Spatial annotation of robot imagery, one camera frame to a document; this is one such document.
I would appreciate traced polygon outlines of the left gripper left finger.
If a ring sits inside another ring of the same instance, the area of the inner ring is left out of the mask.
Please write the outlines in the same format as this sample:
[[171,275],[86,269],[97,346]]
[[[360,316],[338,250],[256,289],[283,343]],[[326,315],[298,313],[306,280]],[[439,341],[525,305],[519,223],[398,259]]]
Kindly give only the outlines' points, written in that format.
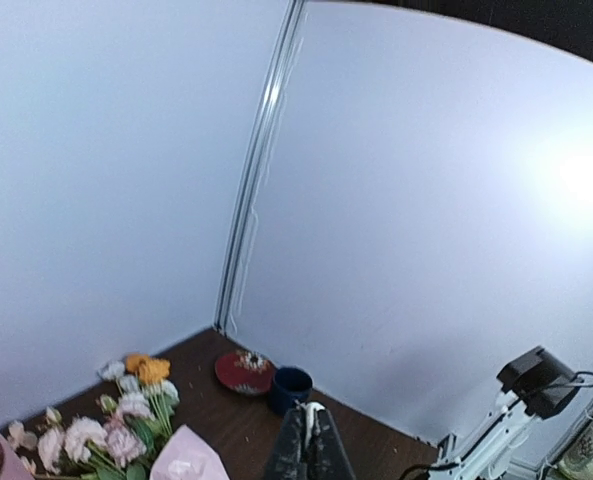
[[303,407],[290,409],[266,462],[265,480],[301,480],[307,478],[303,460],[306,436],[306,414]]

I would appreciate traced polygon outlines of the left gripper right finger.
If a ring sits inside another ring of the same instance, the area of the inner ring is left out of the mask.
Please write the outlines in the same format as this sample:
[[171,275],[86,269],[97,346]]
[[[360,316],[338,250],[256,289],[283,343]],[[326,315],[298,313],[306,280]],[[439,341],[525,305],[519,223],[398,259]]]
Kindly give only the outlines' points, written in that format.
[[333,416],[327,409],[318,410],[314,417],[311,438],[311,478],[316,480],[356,479]]

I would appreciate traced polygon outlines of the pink wrapping paper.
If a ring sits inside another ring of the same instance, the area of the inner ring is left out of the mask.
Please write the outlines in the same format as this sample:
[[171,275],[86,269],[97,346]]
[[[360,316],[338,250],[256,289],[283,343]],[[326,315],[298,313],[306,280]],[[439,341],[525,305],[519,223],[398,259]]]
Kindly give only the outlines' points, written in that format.
[[156,458],[150,480],[229,480],[220,456],[188,426],[180,426]]

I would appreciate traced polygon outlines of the artificial flower bouquet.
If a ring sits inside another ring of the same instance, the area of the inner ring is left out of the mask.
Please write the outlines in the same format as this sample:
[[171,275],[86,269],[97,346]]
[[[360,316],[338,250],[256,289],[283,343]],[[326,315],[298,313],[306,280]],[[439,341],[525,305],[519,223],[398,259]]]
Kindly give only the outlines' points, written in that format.
[[11,422],[7,443],[35,479],[147,479],[171,439],[180,403],[170,373],[169,360],[145,354],[110,362],[98,376],[118,395],[97,398],[100,420],[75,416],[66,422],[48,407],[35,432]]

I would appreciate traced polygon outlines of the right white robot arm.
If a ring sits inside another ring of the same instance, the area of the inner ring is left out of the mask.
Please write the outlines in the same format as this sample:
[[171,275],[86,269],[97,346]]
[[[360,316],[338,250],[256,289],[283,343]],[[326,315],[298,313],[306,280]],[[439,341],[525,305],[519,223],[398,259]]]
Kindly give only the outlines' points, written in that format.
[[499,479],[535,425],[593,389],[592,371],[574,371],[542,346],[507,363],[496,379],[501,390],[479,426],[461,440],[447,435],[434,463],[413,465],[402,479]]

